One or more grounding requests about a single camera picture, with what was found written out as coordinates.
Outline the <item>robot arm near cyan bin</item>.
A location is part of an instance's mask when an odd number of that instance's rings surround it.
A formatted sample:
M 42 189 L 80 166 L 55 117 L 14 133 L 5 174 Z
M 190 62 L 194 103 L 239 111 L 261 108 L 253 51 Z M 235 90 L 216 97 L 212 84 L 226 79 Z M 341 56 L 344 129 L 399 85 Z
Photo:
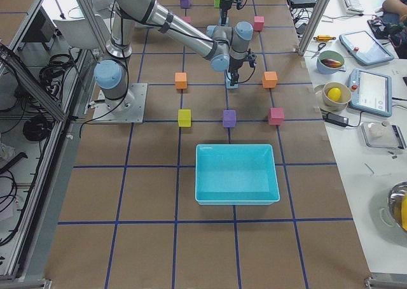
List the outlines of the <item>robot arm near cyan bin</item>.
M 228 10 L 233 3 L 240 8 L 242 0 L 220 0 L 221 23 L 208 26 L 206 33 L 185 22 L 157 0 L 115 2 L 113 29 L 106 43 L 110 59 L 126 60 L 130 57 L 131 37 L 135 24 L 139 23 L 152 27 L 192 49 L 208 60 L 213 70 L 225 71 L 231 86 L 240 83 L 238 71 L 245 62 L 248 62 L 251 68 L 256 67 L 256 55 L 249 47 L 253 26 L 248 22 L 239 22 L 234 27 L 226 25 Z

